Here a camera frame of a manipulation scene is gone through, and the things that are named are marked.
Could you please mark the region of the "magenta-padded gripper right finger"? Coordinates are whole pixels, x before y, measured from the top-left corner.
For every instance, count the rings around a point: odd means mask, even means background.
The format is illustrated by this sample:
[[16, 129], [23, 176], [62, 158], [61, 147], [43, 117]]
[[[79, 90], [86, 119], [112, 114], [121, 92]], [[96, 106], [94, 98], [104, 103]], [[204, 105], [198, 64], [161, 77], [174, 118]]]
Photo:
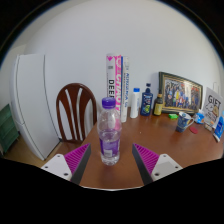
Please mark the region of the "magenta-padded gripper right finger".
[[182, 169], [168, 154], [158, 155], [136, 143], [132, 145], [132, 154], [145, 185]]

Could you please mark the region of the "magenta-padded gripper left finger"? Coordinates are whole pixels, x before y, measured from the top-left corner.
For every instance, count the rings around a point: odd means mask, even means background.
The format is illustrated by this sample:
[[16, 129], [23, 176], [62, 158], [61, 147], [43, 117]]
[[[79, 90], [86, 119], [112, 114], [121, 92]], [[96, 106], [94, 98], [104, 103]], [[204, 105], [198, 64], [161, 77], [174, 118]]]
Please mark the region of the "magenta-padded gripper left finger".
[[56, 154], [42, 169], [79, 185], [90, 155], [91, 145], [85, 144], [66, 155]]

